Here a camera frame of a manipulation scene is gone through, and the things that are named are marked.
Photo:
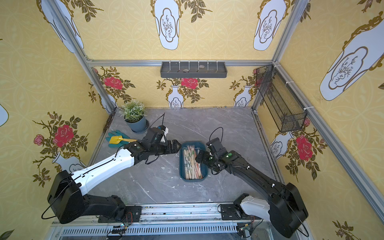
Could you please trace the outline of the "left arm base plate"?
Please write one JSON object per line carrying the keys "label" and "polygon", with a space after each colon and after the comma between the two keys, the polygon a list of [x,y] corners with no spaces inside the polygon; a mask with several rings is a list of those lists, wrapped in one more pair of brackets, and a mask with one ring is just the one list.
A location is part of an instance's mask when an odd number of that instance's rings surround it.
{"label": "left arm base plate", "polygon": [[99,216],[98,223],[138,223],[142,214],[142,206],[126,206],[116,217]]}

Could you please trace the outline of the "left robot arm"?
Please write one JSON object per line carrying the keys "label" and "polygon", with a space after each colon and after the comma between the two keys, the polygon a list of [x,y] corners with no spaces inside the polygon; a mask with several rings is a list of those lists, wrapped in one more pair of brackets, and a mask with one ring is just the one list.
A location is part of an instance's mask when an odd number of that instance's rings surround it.
{"label": "left robot arm", "polygon": [[61,224],[68,224],[82,216],[99,215],[122,222],[130,214],[120,197],[93,196],[89,191],[118,172],[130,168],[150,156],[176,154],[181,149],[176,141],[151,144],[148,149],[144,144],[131,142],[118,151],[85,169],[69,173],[64,170],[54,179],[48,202],[55,217]]}

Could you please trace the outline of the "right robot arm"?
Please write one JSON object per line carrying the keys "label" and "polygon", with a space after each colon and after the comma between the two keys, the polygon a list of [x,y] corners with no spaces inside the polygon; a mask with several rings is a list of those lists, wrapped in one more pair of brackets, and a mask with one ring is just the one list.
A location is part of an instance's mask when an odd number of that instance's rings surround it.
{"label": "right robot arm", "polygon": [[262,194],[270,206],[267,213],[272,225],[286,238],[290,238],[309,216],[296,186],[291,183],[285,185],[269,178],[235,151],[224,153],[220,157],[201,151],[196,161],[217,173],[226,170]]}

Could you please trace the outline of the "teal plastic storage box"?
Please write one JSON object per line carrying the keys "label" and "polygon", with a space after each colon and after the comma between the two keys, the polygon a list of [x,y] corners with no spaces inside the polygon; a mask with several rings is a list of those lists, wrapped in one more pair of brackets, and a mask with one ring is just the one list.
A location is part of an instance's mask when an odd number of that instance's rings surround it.
{"label": "teal plastic storage box", "polygon": [[196,157],[206,150],[201,142],[185,142],[180,149],[179,173],[185,182],[201,182],[208,176],[208,167],[199,164]]}

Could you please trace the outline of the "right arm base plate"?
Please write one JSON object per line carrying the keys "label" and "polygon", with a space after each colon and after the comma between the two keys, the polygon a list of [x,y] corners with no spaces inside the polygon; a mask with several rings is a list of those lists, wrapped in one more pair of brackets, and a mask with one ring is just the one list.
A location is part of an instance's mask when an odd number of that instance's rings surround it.
{"label": "right arm base plate", "polygon": [[237,221],[237,220],[260,220],[261,218],[247,215],[239,205],[235,204],[219,204],[217,207],[221,219],[224,221]]}

